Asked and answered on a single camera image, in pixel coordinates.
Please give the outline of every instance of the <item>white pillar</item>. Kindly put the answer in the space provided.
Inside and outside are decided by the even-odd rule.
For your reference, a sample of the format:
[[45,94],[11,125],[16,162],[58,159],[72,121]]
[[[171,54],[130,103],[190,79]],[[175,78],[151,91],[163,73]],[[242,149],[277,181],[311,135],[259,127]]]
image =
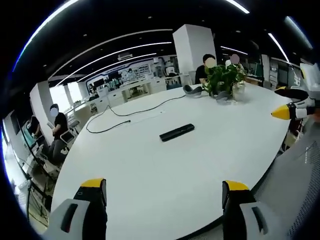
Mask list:
[[263,66],[263,78],[265,81],[270,82],[270,58],[268,55],[261,54]]
[[185,24],[173,33],[179,70],[187,74],[203,65],[203,56],[217,58],[213,33],[210,28]]
[[72,100],[68,85],[64,85],[64,91],[65,91],[65,95],[66,95],[66,98],[68,99],[70,106],[73,106],[74,101]]
[[79,90],[80,90],[82,99],[85,99],[86,97],[88,97],[89,96],[89,92],[88,92],[86,83],[84,81],[83,82],[78,82],[78,86],[79,86]]
[[48,127],[47,122],[54,123],[55,119],[50,115],[50,107],[53,104],[49,91],[49,82],[42,81],[37,83],[30,92],[30,103],[33,114],[38,119],[41,131],[47,143],[50,145],[54,137],[52,130]]

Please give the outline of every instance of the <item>white desk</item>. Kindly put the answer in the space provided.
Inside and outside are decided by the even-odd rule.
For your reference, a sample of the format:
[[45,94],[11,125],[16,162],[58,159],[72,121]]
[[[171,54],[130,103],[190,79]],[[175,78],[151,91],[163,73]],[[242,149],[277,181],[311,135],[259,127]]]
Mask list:
[[[245,92],[247,103],[218,105],[208,96],[184,97],[129,117],[106,111],[91,122],[91,131],[131,123],[100,134],[81,131],[62,166],[51,210],[72,199],[86,180],[105,178],[106,239],[175,240],[210,224],[223,213],[222,181],[251,189],[289,126],[271,116],[288,98],[248,83]],[[129,114],[182,95],[181,88],[163,91],[114,111]],[[160,134],[186,124],[195,130],[161,142]]]

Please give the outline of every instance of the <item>oval conference table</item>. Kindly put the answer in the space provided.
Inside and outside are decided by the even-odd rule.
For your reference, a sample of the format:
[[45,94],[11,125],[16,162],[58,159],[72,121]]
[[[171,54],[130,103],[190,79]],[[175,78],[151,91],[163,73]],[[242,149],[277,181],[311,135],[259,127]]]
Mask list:
[[[183,96],[182,88],[114,107],[119,115]],[[261,179],[286,136],[289,121],[271,112],[290,100],[246,83],[245,102],[220,105],[202,92],[131,116],[110,109],[82,129],[57,179],[52,211],[89,179],[106,179],[107,240],[176,240],[218,219],[222,181]],[[195,129],[162,142],[181,126]]]

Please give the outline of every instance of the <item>black remote control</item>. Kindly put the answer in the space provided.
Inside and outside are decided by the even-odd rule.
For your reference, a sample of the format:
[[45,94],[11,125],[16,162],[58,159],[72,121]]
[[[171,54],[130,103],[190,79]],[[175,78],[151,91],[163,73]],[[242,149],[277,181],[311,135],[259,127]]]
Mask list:
[[162,142],[166,142],[166,141],[169,141],[169,140],[174,139],[176,137],[179,137],[183,134],[191,132],[194,129],[195,129],[195,126],[190,123],[190,124],[184,125],[182,127],[176,128],[172,131],[168,131],[164,134],[161,134],[160,138],[161,138]]

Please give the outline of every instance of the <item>office chair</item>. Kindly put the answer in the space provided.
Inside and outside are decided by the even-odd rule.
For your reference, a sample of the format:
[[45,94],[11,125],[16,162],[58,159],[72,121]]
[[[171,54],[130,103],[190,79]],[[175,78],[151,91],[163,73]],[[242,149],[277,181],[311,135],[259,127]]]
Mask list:
[[60,135],[60,139],[66,144],[66,147],[69,151],[76,140],[76,136],[73,135],[70,130],[68,130]]

